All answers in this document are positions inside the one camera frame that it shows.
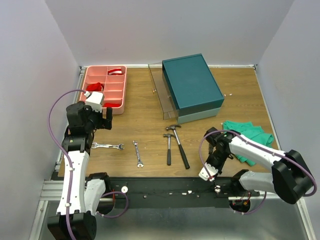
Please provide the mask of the silver wrench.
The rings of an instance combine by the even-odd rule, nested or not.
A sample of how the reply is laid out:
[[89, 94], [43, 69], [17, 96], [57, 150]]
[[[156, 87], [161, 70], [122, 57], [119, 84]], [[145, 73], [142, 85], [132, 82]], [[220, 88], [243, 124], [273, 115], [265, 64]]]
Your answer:
[[133, 143], [133, 145], [135, 147], [135, 152], [136, 152], [136, 156], [137, 156], [137, 167], [138, 168], [143, 168], [144, 164], [141, 161], [140, 152], [139, 152], [139, 148], [138, 148], [138, 141], [137, 140], [133, 140], [132, 143]]
[[113, 144], [100, 144], [97, 142], [93, 142], [91, 145], [92, 149], [97, 149], [97, 148], [107, 148], [107, 149], [118, 149], [120, 151], [123, 151], [125, 149], [124, 144], [119, 144], [119, 145], [113, 145]]

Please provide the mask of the clear drawer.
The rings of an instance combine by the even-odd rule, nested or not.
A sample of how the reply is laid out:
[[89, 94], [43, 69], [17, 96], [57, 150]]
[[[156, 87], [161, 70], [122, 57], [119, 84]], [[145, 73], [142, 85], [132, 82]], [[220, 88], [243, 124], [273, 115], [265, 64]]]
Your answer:
[[163, 119], [177, 120], [178, 113], [163, 73], [162, 63], [158, 62], [148, 64], [148, 71], [152, 82], [152, 92], [158, 97], [162, 109]]

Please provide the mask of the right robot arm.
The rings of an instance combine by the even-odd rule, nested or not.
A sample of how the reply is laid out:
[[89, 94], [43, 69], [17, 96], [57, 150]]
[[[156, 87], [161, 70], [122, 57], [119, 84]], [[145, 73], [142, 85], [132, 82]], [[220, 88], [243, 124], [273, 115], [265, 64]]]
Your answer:
[[230, 191], [241, 196], [247, 191], [263, 191], [278, 195], [288, 204], [314, 195], [318, 189], [315, 178], [302, 155], [295, 151], [276, 150], [253, 141], [235, 130], [210, 128], [203, 136], [213, 148], [203, 160], [199, 177], [214, 182], [222, 173], [225, 162], [239, 155], [263, 166], [267, 172], [239, 171], [231, 178]]

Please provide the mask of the small claw hammer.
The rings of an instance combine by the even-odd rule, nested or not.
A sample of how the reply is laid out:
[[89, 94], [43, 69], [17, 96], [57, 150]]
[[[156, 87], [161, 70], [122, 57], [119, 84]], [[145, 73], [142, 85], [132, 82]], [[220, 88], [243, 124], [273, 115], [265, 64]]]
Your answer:
[[163, 134], [164, 138], [167, 138], [167, 165], [170, 166], [171, 165], [171, 138], [176, 138], [176, 136], [174, 134], [171, 133], [164, 133]]

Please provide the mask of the large claw hammer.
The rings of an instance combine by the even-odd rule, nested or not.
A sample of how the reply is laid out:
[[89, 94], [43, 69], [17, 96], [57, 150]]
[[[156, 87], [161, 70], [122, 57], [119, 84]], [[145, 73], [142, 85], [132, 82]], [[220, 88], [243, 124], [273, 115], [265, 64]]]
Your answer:
[[180, 142], [180, 139], [179, 139], [179, 136], [178, 136], [178, 133], [177, 133], [177, 130], [176, 128], [181, 128], [182, 126], [179, 125], [179, 124], [172, 124], [170, 126], [167, 126], [165, 129], [167, 131], [169, 130], [172, 130], [173, 131], [173, 134], [175, 136], [175, 139], [177, 141], [177, 144], [178, 144], [178, 148], [179, 148], [179, 152], [180, 152], [180, 155], [181, 155], [181, 158], [182, 158], [182, 161], [183, 161], [183, 164], [184, 164], [184, 167], [186, 170], [190, 169], [190, 165], [189, 165], [189, 162], [188, 162], [188, 159], [187, 159], [187, 156], [185, 154], [185, 151], [182, 147], [182, 144]]

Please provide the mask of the black rubber mallet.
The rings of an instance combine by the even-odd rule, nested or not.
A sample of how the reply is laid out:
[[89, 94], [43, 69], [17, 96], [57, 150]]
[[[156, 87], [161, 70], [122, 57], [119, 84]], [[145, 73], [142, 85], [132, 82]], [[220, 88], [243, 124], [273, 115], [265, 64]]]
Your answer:
[[206, 162], [209, 164], [213, 159], [213, 152], [214, 152], [214, 146], [212, 145], [213, 138], [211, 136], [208, 136], [206, 138], [206, 141], [208, 142], [208, 157]]

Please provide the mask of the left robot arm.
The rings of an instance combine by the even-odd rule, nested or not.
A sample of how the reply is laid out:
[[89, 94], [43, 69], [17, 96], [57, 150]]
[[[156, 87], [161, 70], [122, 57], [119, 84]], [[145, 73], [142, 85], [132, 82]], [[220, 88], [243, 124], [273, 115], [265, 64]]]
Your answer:
[[103, 116], [102, 104], [79, 101], [66, 108], [68, 121], [64, 139], [57, 146], [63, 152], [64, 179], [56, 215], [47, 227], [56, 240], [93, 240], [97, 235], [96, 211], [100, 198], [111, 191], [105, 172], [86, 178], [94, 133], [111, 130], [112, 116]]

